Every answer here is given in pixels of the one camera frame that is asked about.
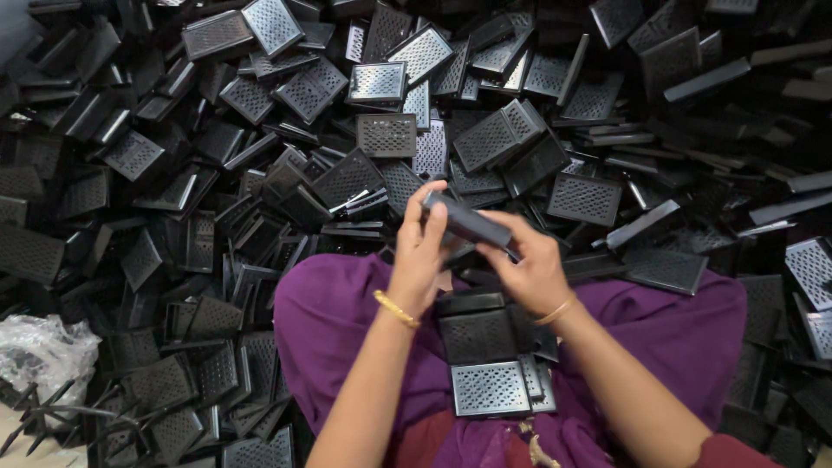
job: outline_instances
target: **purple garment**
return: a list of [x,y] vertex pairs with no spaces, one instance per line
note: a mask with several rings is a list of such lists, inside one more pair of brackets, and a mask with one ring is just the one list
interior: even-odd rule
[[[377,256],[318,255],[301,262],[275,292],[275,343],[286,384],[317,434],[378,310],[392,267]],[[454,280],[454,289],[467,288]],[[618,280],[574,287],[587,310],[711,429],[719,424],[745,324],[745,290],[706,271],[696,296]],[[394,434],[453,408],[448,365],[432,311],[414,340]],[[562,346],[552,369],[558,413],[538,414],[535,432],[564,467],[610,466],[605,423]],[[459,419],[435,468],[504,468],[509,421]]]

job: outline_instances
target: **hand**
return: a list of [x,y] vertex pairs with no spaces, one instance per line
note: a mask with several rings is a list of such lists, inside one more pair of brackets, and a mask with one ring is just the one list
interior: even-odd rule
[[448,208],[433,205],[422,228],[422,200],[432,190],[444,190],[446,181],[424,184],[408,200],[396,242],[396,260],[387,297],[411,317],[419,319],[433,304],[442,267],[442,235],[448,225]]
[[522,260],[513,264],[508,255],[494,246],[477,244],[477,251],[488,259],[508,292],[537,316],[554,312],[571,296],[561,267],[557,242],[528,225],[523,218],[504,212],[480,212],[512,230]]

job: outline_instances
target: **clear plastic wrap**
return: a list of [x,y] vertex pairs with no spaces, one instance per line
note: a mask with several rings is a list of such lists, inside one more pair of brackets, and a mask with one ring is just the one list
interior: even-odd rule
[[56,315],[45,319],[10,316],[0,322],[0,377],[17,391],[36,382],[40,401],[75,379],[75,385],[55,404],[82,405],[100,341],[85,321],[64,326]]

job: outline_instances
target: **gold bangle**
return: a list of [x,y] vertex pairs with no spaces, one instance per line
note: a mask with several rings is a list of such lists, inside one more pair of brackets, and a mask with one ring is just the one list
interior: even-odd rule
[[396,316],[399,320],[401,320],[405,325],[413,328],[414,330],[419,328],[422,325],[422,322],[414,319],[413,317],[409,316],[408,314],[404,313],[401,307],[396,306],[393,301],[390,300],[381,290],[377,289],[373,293],[375,296],[375,300],[381,304],[381,306],[388,311],[393,312],[393,315]]
[[555,320],[557,320],[558,318],[560,318],[560,316],[562,316],[564,313],[566,313],[566,311],[569,310],[569,307],[571,307],[575,302],[577,302],[577,297],[575,297],[575,293],[573,292],[573,293],[571,293],[571,295],[572,295],[572,297],[570,297],[569,299],[566,299],[566,301],[563,302],[560,307],[555,309],[554,312],[552,312],[549,315],[543,317],[542,319],[535,320],[534,324],[535,325],[546,325],[546,324],[552,323]]

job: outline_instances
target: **left hand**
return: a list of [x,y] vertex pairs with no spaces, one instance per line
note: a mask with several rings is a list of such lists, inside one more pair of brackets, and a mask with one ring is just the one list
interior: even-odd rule
[[387,297],[417,320],[436,299],[438,274],[443,263],[440,246],[448,224],[448,208],[437,203],[430,210],[423,228],[422,200],[428,192],[447,187],[446,181],[435,181],[419,188],[408,200],[397,235],[396,259]]

